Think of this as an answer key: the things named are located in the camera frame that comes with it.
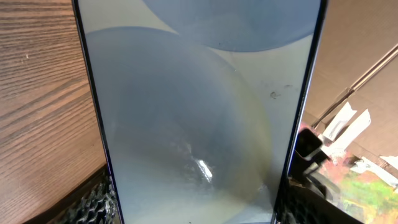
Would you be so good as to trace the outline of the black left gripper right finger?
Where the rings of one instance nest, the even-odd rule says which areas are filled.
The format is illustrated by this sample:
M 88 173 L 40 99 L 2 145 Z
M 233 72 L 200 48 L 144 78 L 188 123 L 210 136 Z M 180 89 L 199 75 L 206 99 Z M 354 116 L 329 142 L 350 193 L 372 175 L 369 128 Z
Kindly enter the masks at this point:
M 361 222 L 295 182 L 286 182 L 275 203 L 275 222 L 281 224 L 361 224 Z

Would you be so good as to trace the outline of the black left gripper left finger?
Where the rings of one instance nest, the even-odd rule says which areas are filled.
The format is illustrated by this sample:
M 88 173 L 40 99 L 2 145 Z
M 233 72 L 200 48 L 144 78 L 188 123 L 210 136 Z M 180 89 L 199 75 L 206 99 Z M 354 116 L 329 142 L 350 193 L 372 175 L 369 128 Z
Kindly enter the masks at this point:
M 116 193 L 106 166 L 101 167 L 75 190 L 25 224 L 119 223 Z

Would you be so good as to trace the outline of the blue Galaxy smartphone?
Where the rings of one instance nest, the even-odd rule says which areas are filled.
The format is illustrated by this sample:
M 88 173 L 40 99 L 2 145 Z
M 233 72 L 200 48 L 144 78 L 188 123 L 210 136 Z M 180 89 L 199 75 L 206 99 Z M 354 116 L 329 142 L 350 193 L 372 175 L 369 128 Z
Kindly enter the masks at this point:
M 72 3 L 122 223 L 274 223 L 322 0 Z

